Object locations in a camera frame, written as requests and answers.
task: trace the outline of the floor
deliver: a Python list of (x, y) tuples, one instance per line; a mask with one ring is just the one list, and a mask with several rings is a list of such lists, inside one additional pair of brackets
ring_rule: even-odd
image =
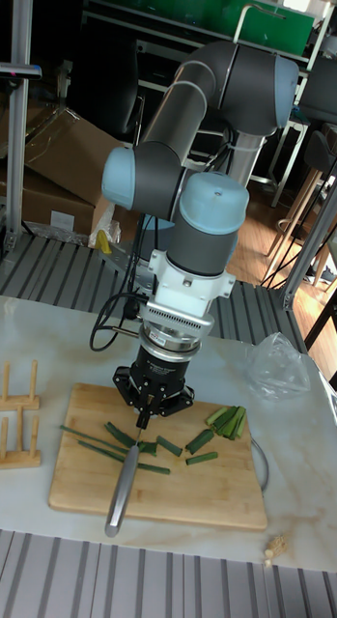
[[(284, 218), (287, 210), (283, 206), (272, 209), (269, 206), (270, 196), (265, 195), (256, 184), (250, 186), (250, 192), (247, 217), (239, 230), (239, 242), (227, 269), (237, 279), (259, 285), (269, 264), (266, 255), (276, 234), (275, 223)], [(299, 246), (295, 245), (288, 255), (288, 260), (298, 250)], [(288, 276), (290, 268), (284, 268), (282, 274), (275, 278), (274, 284)], [(303, 337), (306, 337), (328, 300), (326, 287), (325, 283), (318, 283), (316, 288), (305, 282), (300, 285), (295, 296), (294, 311)], [(309, 354), (324, 376), (330, 379), (337, 369), (337, 335), (331, 321)]]

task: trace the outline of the clear plastic bag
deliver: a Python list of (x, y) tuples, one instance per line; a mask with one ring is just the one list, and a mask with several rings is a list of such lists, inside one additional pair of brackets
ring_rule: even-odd
[(281, 332), (249, 350), (245, 373), (252, 390), (272, 401), (290, 399), (310, 390), (302, 354)]

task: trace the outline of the yellow object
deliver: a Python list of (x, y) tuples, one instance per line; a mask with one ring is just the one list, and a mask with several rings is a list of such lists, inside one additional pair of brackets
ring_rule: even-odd
[(111, 255), (112, 253), (104, 230), (99, 230), (97, 234), (96, 249), (100, 249), (105, 255)]
[(278, 537), (275, 537), (272, 541), (270, 541), (267, 545), (267, 549), (265, 551), (265, 566), (271, 567), (273, 558), (276, 556), (280, 556), (281, 553), (284, 553), (288, 550), (288, 540), (287, 537), (281, 534)]

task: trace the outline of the green onion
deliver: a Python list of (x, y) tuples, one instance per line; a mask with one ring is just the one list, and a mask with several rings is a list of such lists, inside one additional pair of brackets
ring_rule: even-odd
[(241, 410), (240, 408), (238, 408), (236, 414), (231, 418), (230, 422), (227, 423), (225, 429), (223, 429), (222, 435), (224, 437), (228, 437), (229, 439), (235, 439), (240, 415), (241, 415)]
[(157, 442), (139, 442), (139, 451), (140, 453), (149, 453), (150, 455), (157, 455)]
[(170, 474), (169, 467), (161, 467), (160, 465), (149, 465), (148, 463), (139, 463), (138, 467), (141, 470), (148, 470), (148, 472), (157, 472), (157, 474)]
[(209, 416), (206, 420), (207, 425), (213, 425), (214, 421), (218, 419), (221, 414), (227, 411), (226, 407), (221, 407), (216, 412), (214, 412), (211, 416)]
[(237, 406), (229, 407), (226, 412), (224, 412), (214, 423), (213, 428), (218, 435), (222, 435), (222, 429), (227, 425), (227, 423), (234, 417), (237, 412)]
[(213, 438), (213, 430), (212, 429), (204, 429), (199, 435), (197, 435), (191, 442), (186, 444), (185, 448), (187, 451), (193, 455), (197, 451), (199, 451), (202, 446), (207, 444)]
[(163, 446), (163, 448), (167, 449), (167, 451), (170, 451), (171, 453), (173, 453), (173, 455), (176, 455), (177, 457), (179, 457), (183, 452), (182, 448), (176, 446), (172, 442), (169, 442), (165, 439), (165, 437), (162, 437), (161, 435), (157, 436), (157, 444)]
[(110, 423), (110, 421), (106, 423), (104, 427), (110, 434), (112, 434), (112, 436), (115, 437), (115, 439), (117, 439), (127, 448), (134, 446), (135, 440), (132, 437), (130, 437), (130, 435), (124, 434), (124, 432), (122, 432), (117, 427), (115, 427), (115, 425)]
[(197, 457), (189, 457), (186, 460), (186, 463), (187, 465), (201, 464), (202, 462), (208, 462), (209, 460), (216, 460), (217, 457), (218, 455), (214, 451), (213, 453), (206, 453), (205, 455), (197, 455)]
[(85, 446), (86, 448), (90, 448), (91, 451), (96, 451), (96, 453), (101, 453), (102, 455), (106, 455), (107, 457), (111, 457), (111, 459), (116, 460), (117, 462), (124, 462), (125, 457), (123, 455), (118, 455), (118, 453), (112, 453), (111, 451), (107, 451), (105, 448), (99, 448), (98, 446), (94, 446), (93, 444), (89, 444), (89, 442), (84, 442), (84, 440), (77, 440), (81, 446)]
[(241, 437), (243, 429), (244, 429), (245, 421), (246, 421), (246, 411), (244, 410), (244, 414), (241, 417), (241, 421), (240, 421), (239, 427), (237, 429), (237, 437)]
[(66, 427), (65, 425), (60, 425), (60, 429), (63, 429), (64, 432), (69, 432), (70, 434), (87, 437), (87, 439), (93, 440), (94, 442), (99, 442), (99, 444), (105, 444), (106, 446), (110, 446), (114, 449), (114, 451), (119, 451), (119, 453), (127, 453), (126, 448), (122, 448), (121, 446), (117, 446), (116, 444), (111, 444), (110, 442), (106, 442), (105, 440), (100, 440), (98, 437), (92, 437), (91, 435), (82, 434), (82, 432), (78, 432), (76, 429), (71, 429), (70, 427)]
[[(110, 457), (112, 460), (116, 460), (117, 462), (123, 463), (125, 461), (125, 457), (123, 455), (118, 455), (117, 453), (111, 453), (111, 451), (107, 451), (104, 448), (99, 448), (98, 446), (94, 446), (93, 444), (89, 444), (88, 442), (84, 442), (83, 440), (77, 440), (81, 446), (85, 446), (86, 448), (95, 451), (96, 453), (100, 453), (101, 455), (106, 455), (106, 457)], [(149, 465), (148, 463), (139, 463), (138, 468), (141, 470), (148, 470), (148, 472), (156, 472), (157, 474), (170, 474), (169, 467), (161, 467), (160, 465)]]

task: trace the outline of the cutting board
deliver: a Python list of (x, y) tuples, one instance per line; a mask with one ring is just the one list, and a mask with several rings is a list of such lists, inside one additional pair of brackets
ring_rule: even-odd
[[(206, 428), (205, 420), (221, 405), (195, 402), (193, 407), (149, 422), (142, 439), (162, 435), (184, 447)], [(104, 423), (137, 436), (137, 417), (115, 388), (75, 384), (65, 425), (115, 443)], [(207, 526), (265, 530), (267, 517), (251, 455), (247, 423), (241, 439), (216, 436), (199, 452), (217, 451), (218, 459), (188, 466), (183, 451), (177, 458), (161, 446), (157, 457), (140, 454), (139, 461), (169, 467), (163, 476), (138, 469), (126, 516), (143, 520), (195, 523)], [(63, 432), (48, 504), (52, 509), (106, 515), (121, 463), (86, 449)]]

